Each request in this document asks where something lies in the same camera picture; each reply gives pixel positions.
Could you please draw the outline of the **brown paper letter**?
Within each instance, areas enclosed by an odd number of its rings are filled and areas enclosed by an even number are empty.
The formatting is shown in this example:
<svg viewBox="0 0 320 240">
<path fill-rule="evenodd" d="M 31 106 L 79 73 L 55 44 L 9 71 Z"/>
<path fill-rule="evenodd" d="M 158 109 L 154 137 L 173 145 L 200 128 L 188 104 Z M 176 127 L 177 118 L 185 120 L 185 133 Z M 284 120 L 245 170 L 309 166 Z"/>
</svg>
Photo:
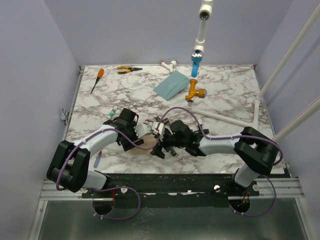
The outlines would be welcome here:
<svg viewBox="0 0 320 240">
<path fill-rule="evenodd" d="M 134 147 L 130 150 L 127 151 L 127 153 L 129 154 L 134 154 L 134 155 L 150 155 L 150 152 L 152 151 L 152 147 L 155 145 L 156 143 L 156 138 L 154 135 L 150 134 L 150 135 L 144 135 L 142 137 L 142 140 L 144 141 L 143 144 L 139 145 L 142 148 L 151 148 L 149 150 L 143 150 L 137 147 Z"/>
</svg>

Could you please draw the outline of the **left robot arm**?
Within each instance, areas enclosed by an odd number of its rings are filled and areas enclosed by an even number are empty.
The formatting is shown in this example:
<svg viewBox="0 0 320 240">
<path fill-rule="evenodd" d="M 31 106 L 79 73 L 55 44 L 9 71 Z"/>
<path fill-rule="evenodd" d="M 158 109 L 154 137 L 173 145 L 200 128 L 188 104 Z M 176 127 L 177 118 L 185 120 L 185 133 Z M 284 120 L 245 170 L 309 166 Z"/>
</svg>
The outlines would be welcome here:
<svg viewBox="0 0 320 240">
<path fill-rule="evenodd" d="M 73 193 L 80 189 L 93 189 L 101 198 L 107 197 L 111 191 L 108 177 L 104 173 L 89 170 L 91 157 L 106 146 L 117 143 L 126 152 L 144 143 L 139 140 L 135 126 L 139 115 L 124 108 L 118 117 L 109 119 L 88 136 L 69 142 L 61 141 L 48 167 L 46 178 L 59 186 L 59 190 L 67 189 Z"/>
</svg>

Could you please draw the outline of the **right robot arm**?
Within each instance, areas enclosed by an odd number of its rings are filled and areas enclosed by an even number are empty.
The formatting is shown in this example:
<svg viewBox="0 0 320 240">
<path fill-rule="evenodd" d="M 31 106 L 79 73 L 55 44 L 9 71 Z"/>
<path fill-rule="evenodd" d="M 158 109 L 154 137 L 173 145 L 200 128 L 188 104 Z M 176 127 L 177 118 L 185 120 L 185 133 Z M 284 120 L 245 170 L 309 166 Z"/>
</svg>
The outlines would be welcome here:
<svg viewBox="0 0 320 240">
<path fill-rule="evenodd" d="M 151 155 L 165 158 L 163 149 L 182 148 L 191 156 L 205 157 L 213 154 L 238 155 L 244 165 L 236 171 L 230 183 L 230 191 L 241 196 L 257 177 L 269 175 L 276 157 L 281 155 L 280 147 L 271 139 L 252 127 L 245 127 L 240 133 L 230 136 L 206 135 L 200 128 L 193 131 L 181 120 L 174 121 L 165 129 L 161 139 L 152 148 Z"/>
</svg>

